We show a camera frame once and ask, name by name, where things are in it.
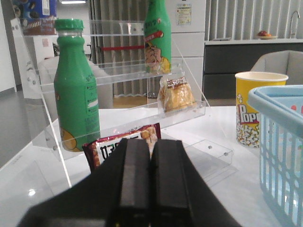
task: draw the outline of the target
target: bowl of fruit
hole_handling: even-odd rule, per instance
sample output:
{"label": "bowl of fruit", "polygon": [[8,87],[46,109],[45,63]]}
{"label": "bowl of fruit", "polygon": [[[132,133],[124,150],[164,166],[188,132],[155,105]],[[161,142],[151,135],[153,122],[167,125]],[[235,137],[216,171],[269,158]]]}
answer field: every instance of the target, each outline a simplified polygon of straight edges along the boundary
{"label": "bowl of fruit", "polygon": [[277,36],[271,35],[267,31],[263,30],[263,31],[259,31],[259,33],[257,34],[257,38],[259,38],[259,39],[276,39]]}

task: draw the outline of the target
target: clear acrylic display stand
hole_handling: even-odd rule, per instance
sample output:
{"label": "clear acrylic display stand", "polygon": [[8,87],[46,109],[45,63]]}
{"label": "clear acrylic display stand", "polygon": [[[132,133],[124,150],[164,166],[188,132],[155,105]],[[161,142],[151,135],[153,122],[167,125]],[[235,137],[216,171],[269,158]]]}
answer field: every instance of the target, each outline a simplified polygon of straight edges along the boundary
{"label": "clear acrylic display stand", "polygon": [[[26,35],[20,29],[21,26],[18,19],[12,20],[11,25],[33,145],[48,149],[57,157],[58,162],[61,162],[64,169],[62,174],[65,175],[71,187],[73,185],[71,181],[73,176],[70,174],[65,162],[70,159],[77,160],[78,156],[83,156],[83,152],[69,152],[62,146],[53,88],[56,65],[43,65],[41,67],[41,64],[39,64],[39,58],[41,57],[38,56],[40,47],[35,42],[35,40],[38,40],[40,43],[46,42],[45,45],[50,45],[52,42],[56,42],[57,35]],[[105,36],[143,36],[142,22],[90,21],[90,27],[102,28],[102,32],[93,35],[83,34],[83,36],[96,38]],[[188,68],[183,58],[173,61],[171,73],[166,75],[147,73],[144,59],[100,65],[94,65],[90,62],[90,64],[96,76],[98,87],[111,87],[118,82],[139,79],[147,79],[146,81],[149,83],[153,81],[153,78],[158,80],[161,76],[177,75],[181,77],[184,75],[184,68]],[[193,75],[185,76],[192,90],[195,89],[201,92],[201,95],[196,100],[197,105],[195,107],[182,111],[161,113],[158,110],[157,102],[155,102],[129,109],[100,109],[100,134],[101,137],[116,135],[133,128],[159,122],[162,138],[182,140],[186,151],[188,151],[201,176],[205,179],[212,179],[232,163],[232,148],[227,140],[216,139],[224,137],[224,132],[216,120],[215,113],[213,113]],[[200,129],[201,127],[204,128],[203,131],[205,132],[200,133],[198,136],[195,133],[197,121]],[[209,127],[216,130],[215,137],[209,137],[207,133]],[[74,178],[74,181],[77,182],[82,178],[83,176],[78,179]]]}

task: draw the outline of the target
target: green bottle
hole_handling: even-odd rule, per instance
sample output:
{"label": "green bottle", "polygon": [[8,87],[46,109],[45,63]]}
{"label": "green bottle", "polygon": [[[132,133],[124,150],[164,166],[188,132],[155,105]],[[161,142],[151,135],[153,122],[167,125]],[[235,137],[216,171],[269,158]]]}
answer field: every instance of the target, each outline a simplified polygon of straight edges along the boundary
{"label": "green bottle", "polygon": [[84,54],[83,21],[55,20],[60,56],[54,89],[64,149],[82,151],[82,145],[100,137],[96,78]]}
{"label": "green bottle", "polygon": [[149,0],[144,22],[145,62],[150,73],[170,72],[171,26],[165,0]]}

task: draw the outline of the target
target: floor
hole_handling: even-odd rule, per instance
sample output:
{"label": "floor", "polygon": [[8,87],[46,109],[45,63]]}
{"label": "floor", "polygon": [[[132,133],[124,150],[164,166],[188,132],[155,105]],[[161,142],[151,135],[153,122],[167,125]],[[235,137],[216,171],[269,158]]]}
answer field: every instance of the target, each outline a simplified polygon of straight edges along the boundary
{"label": "floor", "polygon": [[23,91],[0,93],[0,167],[31,141]]}
{"label": "floor", "polygon": [[[156,102],[146,97],[115,97],[114,108]],[[235,99],[208,100],[210,106],[235,105]],[[23,91],[0,93],[0,168],[31,141]]]}

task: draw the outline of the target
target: ceiling light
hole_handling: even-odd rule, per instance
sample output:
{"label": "ceiling light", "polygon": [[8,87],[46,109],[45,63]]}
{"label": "ceiling light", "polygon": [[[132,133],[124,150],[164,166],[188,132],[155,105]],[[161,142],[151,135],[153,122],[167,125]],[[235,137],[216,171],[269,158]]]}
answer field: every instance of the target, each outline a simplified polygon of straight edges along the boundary
{"label": "ceiling light", "polygon": [[73,1],[73,0],[60,0],[61,4],[80,4],[86,3],[85,0]]}

